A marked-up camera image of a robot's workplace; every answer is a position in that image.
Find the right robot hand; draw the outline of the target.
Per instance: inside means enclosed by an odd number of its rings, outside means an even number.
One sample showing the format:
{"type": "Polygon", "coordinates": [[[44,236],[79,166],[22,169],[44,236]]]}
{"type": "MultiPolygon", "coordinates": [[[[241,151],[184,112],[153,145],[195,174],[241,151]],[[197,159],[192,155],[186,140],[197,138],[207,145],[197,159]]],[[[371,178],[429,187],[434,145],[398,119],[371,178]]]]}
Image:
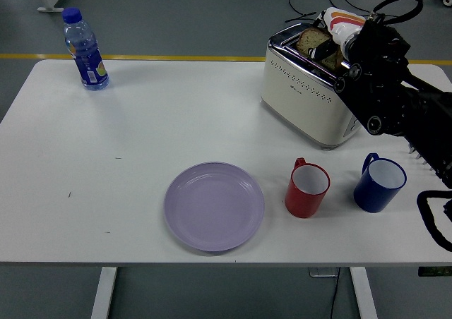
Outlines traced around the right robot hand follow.
{"type": "Polygon", "coordinates": [[[330,39],[310,48],[309,57],[316,61],[323,60],[334,52],[333,48],[336,44],[340,47],[343,57],[349,61],[352,44],[365,23],[364,17],[338,8],[330,7],[322,11],[312,24],[312,28],[328,33],[330,39]]]}

